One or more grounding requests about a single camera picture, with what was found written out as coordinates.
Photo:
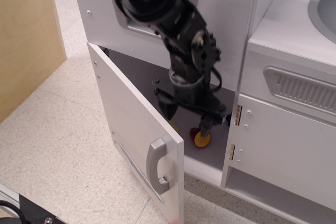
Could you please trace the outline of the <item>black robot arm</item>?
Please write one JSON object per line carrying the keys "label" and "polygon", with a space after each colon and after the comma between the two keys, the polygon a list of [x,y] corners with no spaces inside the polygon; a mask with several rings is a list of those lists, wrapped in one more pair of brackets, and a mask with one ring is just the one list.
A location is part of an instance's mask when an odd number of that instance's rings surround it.
{"label": "black robot arm", "polygon": [[201,116],[202,137],[225,118],[226,107],[215,97],[212,76],[220,77],[216,39],[189,0],[114,0],[123,15],[159,35],[170,54],[169,78],[155,80],[155,94],[163,115],[171,119],[182,106]]}

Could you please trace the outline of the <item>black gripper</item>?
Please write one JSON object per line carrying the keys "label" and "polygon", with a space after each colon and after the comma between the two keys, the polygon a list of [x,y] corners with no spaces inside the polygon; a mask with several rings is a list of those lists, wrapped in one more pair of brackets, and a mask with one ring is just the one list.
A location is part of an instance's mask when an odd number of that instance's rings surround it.
{"label": "black gripper", "polygon": [[199,79],[192,84],[175,83],[170,78],[156,78],[154,93],[163,116],[171,120],[179,106],[201,116],[201,137],[207,137],[214,125],[221,124],[226,116],[226,107]]}

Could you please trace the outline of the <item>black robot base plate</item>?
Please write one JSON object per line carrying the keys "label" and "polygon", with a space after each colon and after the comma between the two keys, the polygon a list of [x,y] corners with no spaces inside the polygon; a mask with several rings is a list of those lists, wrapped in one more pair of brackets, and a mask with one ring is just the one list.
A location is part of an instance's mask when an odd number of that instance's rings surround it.
{"label": "black robot base plate", "polygon": [[63,222],[59,217],[55,216],[51,212],[48,212],[22,195],[19,195],[19,208],[28,223],[65,224],[65,222]]}

